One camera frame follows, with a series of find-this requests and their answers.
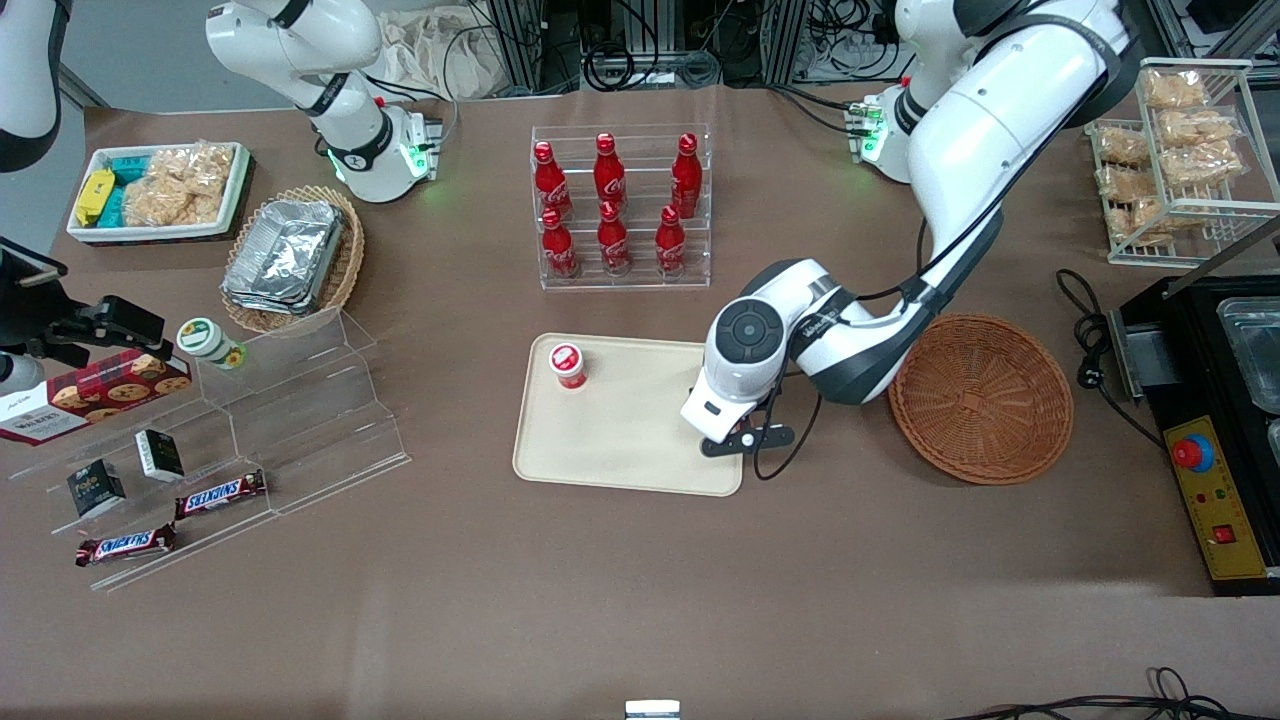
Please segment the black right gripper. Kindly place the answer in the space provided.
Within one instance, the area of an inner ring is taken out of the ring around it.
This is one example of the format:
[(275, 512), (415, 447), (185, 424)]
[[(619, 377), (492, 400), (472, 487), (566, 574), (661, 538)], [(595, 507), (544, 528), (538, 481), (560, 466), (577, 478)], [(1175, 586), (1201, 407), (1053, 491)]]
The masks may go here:
[(61, 287), (68, 268), (51, 258), (3, 238), (1, 346), (9, 354), (86, 366), (86, 304)]

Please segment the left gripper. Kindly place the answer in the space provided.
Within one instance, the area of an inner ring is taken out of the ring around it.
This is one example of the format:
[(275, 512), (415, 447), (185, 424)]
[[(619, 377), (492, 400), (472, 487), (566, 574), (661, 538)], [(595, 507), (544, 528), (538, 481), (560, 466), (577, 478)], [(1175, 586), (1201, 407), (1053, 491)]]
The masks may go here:
[(771, 392), (772, 375), (723, 375), (730, 383), (719, 387), (709, 368), (701, 368), (694, 387), (680, 409), (680, 416), (704, 439), (723, 443)]

